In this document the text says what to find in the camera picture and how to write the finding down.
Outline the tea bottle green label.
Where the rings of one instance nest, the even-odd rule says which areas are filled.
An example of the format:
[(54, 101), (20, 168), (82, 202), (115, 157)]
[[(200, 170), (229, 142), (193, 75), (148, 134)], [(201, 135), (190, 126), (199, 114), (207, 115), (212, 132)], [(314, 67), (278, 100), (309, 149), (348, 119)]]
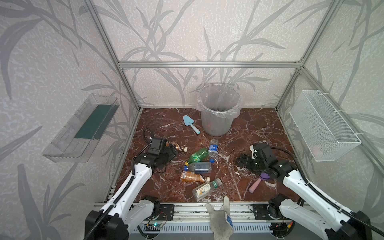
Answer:
[(222, 185), (221, 179), (217, 178), (213, 180), (212, 182), (204, 183), (195, 189), (193, 189), (192, 193), (194, 198), (199, 201), (201, 199), (204, 199), (205, 197), (212, 194), (217, 188), (219, 188)]

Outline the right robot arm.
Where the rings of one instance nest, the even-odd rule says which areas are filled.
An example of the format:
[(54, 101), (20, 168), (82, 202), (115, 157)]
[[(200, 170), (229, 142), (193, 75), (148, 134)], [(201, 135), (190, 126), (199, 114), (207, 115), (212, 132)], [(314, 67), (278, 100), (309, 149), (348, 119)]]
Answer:
[(270, 199), (264, 213), (275, 221), (291, 220), (323, 240), (371, 240), (372, 233), (384, 232), (371, 224), (361, 211), (353, 212), (311, 183), (296, 166), (296, 160), (279, 160), (274, 147), (266, 143), (253, 144), (250, 155), (240, 155), (236, 165), (247, 169), (262, 180), (276, 180), (295, 192), (295, 202), (283, 194)]

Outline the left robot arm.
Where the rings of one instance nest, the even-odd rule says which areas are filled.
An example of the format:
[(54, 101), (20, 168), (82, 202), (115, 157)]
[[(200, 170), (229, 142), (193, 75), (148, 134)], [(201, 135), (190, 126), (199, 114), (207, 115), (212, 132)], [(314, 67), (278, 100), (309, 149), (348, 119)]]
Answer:
[(155, 170), (163, 169), (179, 154), (178, 147), (167, 139), (153, 137), (132, 160), (131, 173), (112, 198), (85, 220), (86, 240), (127, 240), (144, 220), (159, 214), (155, 197), (146, 197), (133, 206), (137, 195)]

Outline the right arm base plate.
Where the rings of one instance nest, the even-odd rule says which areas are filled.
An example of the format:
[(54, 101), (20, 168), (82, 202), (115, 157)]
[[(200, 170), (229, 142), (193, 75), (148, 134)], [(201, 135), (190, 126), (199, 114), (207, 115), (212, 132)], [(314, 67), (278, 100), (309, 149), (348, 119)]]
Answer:
[(255, 220), (285, 221), (278, 207), (270, 204), (252, 204), (250, 210), (255, 216)]

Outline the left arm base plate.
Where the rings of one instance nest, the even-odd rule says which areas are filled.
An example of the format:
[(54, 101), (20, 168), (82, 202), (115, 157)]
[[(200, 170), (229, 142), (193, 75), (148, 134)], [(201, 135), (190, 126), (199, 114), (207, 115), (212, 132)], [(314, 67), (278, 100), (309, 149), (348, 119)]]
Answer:
[(161, 203), (160, 200), (156, 197), (146, 196), (144, 200), (149, 200), (154, 204), (154, 209), (152, 214), (146, 218), (146, 221), (157, 220), (157, 221), (168, 221), (173, 220), (175, 205), (174, 204), (165, 204)]

